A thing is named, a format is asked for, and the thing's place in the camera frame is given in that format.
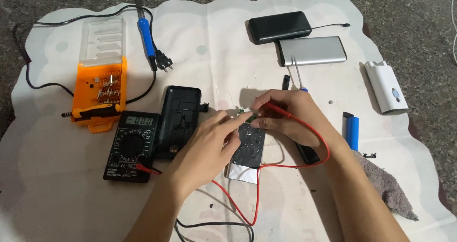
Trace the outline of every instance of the blue soldering iron handle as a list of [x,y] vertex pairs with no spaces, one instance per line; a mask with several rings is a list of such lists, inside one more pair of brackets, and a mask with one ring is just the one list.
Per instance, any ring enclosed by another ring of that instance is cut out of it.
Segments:
[[346,141],[352,150],[359,150],[359,118],[348,117],[346,120]]
[[140,18],[138,19],[138,26],[140,27],[141,35],[143,36],[146,54],[148,57],[153,56],[155,58],[154,47],[152,46],[152,37],[151,33],[149,33],[149,22],[145,18]]

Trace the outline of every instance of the gray towel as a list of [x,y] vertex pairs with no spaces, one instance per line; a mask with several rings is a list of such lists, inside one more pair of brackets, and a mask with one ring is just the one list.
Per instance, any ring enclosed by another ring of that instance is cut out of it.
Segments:
[[397,180],[391,174],[363,157],[360,152],[354,151],[354,156],[357,158],[360,165],[362,165],[369,181],[373,184],[390,211],[403,216],[406,219],[415,222],[418,221],[419,218],[414,214],[413,207],[406,198],[406,195]]

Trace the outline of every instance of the red probe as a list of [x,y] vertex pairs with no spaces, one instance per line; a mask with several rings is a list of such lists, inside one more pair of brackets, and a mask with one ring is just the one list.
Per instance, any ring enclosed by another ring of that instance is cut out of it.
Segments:
[[[325,140],[323,139],[323,137],[317,132],[317,130],[315,130],[314,128],[312,128],[308,123],[300,120],[299,118],[293,116],[291,113],[289,113],[288,111],[285,111],[283,109],[281,109],[280,107],[276,106],[276,105],[273,105],[269,102],[266,102],[264,104],[264,106],[268,107],[269,109],[277,112],[277,113],[280,113],[282,114],[283,116],[286,116],[287,118],[289,119],[292,119],[294,120],[295,122],[301,124],[302,126],[304,126],[305,128],[309,129],[314,135],[316,135],[316,137],[322,141],[322,143],[324,144],[325,146],[325,149],[327,150],[327,156],[317,162],[317,163],[313,163],[313,164],[310,164],[310,165],[298,165],[298,166],[293,166],[293,165],[279,165],[279,164],[264,164],[262,166],[260,166],[258,169],[257,169],[257,199],[256,199],[256,203],[255,203],[255,213],[254,213],[254,220],[252,222],[249,222],[246,217],[243,215],[243,213],[241,212],[241,210],[238,208],[238,206],[236,205],[236,203],[233,201],[232,197],[230,196],[230,194],[225,190],[224,187],[222,187],[219,183],[217,183],[216,181],[211,181],[213,182],[215,185],[217,185],[221,190],[222,192],[225,193],[225,195],[229,198],[230,202],[235,206],[235,208],[237,209],[237,211],[239,212],[239,214],[241,215],[241,217],[243,218],[243,220],[249,224],[250,226],[254,226],[255,222],[257,221],[257,213],[259,211],[259,197],[260,197],[260,180],[259,180],[259,171],[260,169],[263,169],[263,168],[266,168],[266,167],[283,167],[283,168],[308,168],[308,167],[313,167],[313,166],[317,166],[317,165],[320,165],[320,164],[323,164],[325,163],[329,158],[330,158],[330,150],[328,149],[328,146],[327,146],[327,143],[325,142]],[[141,171],[145,171],[145,172],[148,172],[148,173],[152,173],[152,174],[159,174],[158,172],[152,172],[151,169],[148,169],[146,167],[144,167],[143,165],[141,164],[137,164],[137,169],[141,170]]]

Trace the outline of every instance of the granite floor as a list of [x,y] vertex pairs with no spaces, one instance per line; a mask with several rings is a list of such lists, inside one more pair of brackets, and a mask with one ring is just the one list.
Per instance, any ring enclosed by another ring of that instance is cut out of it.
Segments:
[[[100,11],[134,0],[0,0],[0,135],[14,119],[10,94],[22,58],[13,44],[14,23],[37,20],[66,7]],[[156,7],[166,0],[144,0]],[[208,3],[213,0],[192,0]],[[393,67],[421,141],[430,149],[448,208],[457,214],[457,66],[452,59],[451,0],[351,0],[371,38]]]

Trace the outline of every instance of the blue screwdriver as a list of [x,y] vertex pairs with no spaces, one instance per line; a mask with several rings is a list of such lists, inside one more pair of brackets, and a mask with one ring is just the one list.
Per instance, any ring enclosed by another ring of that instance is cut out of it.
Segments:
[[295,64],[295,69],[297,70],[297,74],[298,74],[298,81],[300,81],[300,90],[301,91],[306,91],[308,92],[308,89],[305,88],[305,86],[303,86],[302,84],[302,78],[300,77],[300,72],[298,71],[298,66],[297,66],[297,61],[295,61],[295,56],[293,56],[293,62]]
[[149,31],[149,22],[144,17],[144,11],[140,7],[143,7],[142,0],[135,0],[135,5],[138,13],[138,26],[140,28],[141,36],[143,37],[144,47],[146,48],[146,54],[148,55],[149,63],[151,64],[152,70],[157,70],[157,65],[155,63],[155,52],[152,42],[152,36]]

